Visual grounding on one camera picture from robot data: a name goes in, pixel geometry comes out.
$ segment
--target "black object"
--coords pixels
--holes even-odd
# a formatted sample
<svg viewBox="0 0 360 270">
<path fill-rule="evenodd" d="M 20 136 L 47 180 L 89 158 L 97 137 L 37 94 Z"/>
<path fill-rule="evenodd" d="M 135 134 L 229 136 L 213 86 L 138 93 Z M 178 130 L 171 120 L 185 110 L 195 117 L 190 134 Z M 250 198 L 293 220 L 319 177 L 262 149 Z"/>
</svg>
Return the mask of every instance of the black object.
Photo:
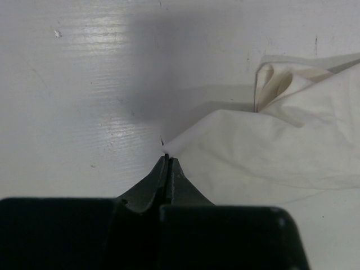
<svg viewBox="0 0 360 270">
<path fill-rule="evenodd" d="M 309 269 L 282 209 L 215 206 L 177 159 L 116 199 L 0 201 L 0 269 Z"/>
</svg>

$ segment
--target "folded cloth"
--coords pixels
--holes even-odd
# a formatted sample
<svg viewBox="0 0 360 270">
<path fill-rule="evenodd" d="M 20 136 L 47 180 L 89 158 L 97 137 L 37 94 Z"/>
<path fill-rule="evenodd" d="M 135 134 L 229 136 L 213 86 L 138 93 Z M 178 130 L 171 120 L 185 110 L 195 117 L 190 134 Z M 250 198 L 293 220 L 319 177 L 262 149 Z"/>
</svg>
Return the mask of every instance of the folded cloth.
<svg viewBox="0 0 360 270">
<path fill-rule="evenodd" d="M 333 206 L 304 200 L 360 187 L 360 65 L 332 74 L 292 63 L 265 64 L 256 76 L 254 104 L 255 112 L 211 113 L 166 144 L 164 152 L 178 158 L 186 177 L 216 204 L 288 209 L 314 269 L 355 261 L 355 268 L 347 269 L 357 269 L 358 255 L 347 253 L 347 264 L 339 258 L 339 250 L 347 248 L 344 235 L 335 235 L 343 220 L 325 237 L 325 219 L 306 221 L 302 208 L 326 212 Z"/>
</svg>

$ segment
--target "white painted surface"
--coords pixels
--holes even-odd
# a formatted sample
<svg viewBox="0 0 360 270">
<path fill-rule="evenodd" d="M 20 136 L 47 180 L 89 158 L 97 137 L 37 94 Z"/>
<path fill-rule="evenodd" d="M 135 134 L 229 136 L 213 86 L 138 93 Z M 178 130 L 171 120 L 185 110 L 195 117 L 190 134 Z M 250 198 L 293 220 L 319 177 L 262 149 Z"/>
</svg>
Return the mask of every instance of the white painted surface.
<svg viewBox="0 0 360 270">
<path fill-rule="evenodd" d="M 0 197 L 121 194 L 160 136 L 251 110 L 261 61 L 358 60 L 359 13 L 357 0 L 1 1 Z"/>
</svg>

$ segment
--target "scratched surface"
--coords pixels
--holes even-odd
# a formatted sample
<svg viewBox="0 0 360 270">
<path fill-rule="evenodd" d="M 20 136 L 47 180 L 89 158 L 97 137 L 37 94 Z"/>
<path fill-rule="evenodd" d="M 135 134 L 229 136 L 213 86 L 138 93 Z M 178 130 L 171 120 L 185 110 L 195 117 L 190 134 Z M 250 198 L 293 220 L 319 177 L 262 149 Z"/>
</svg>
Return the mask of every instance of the scratched surface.
<svg viewBox="0 0 360 270">
<path fill-rule="evenodd" d="M 2 0 L 0 197 L 121 194 L 155 164 L 160 137 L 216 109 L 251 110 L 260 62 L 359 59 L 359 4 Z"/>
</svg>

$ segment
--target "wrinkled fabric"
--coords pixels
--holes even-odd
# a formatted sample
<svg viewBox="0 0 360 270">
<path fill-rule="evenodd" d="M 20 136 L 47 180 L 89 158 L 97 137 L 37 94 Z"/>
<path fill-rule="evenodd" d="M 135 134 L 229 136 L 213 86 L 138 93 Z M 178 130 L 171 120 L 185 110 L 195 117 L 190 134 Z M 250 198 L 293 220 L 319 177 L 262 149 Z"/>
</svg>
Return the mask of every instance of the wrinkled fabric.
<svg viewBox="0 0 360 270">
<path fill-rule="evenodd" d="M 316 201 L 312 197 L 331 200 L 327 195 L 334 192 L 333 197 L 359 192 L 360 65 L 332 74 L 291 63 L 265 64 L 256 76 L 254 105 L 255 112 L 211 113 L 165 145 L 164 152 L 178 158 L 186 177 L 216 204 L 287 209 L 299 224 L 314 269 L 339 269 L 343 262 L 332 254 L 346 247 L 344 236 L 329 227 L 332 235 L 325 237 L 321 228 L 328 225 L 321 213 L 319 222 L 306 221 L 303 207 Z M 329 210 L 331 205 L 319 200 L 306 204 L 309 212 Z M 360 242 L 355 247 L 360 250 Z"/>
</svg>

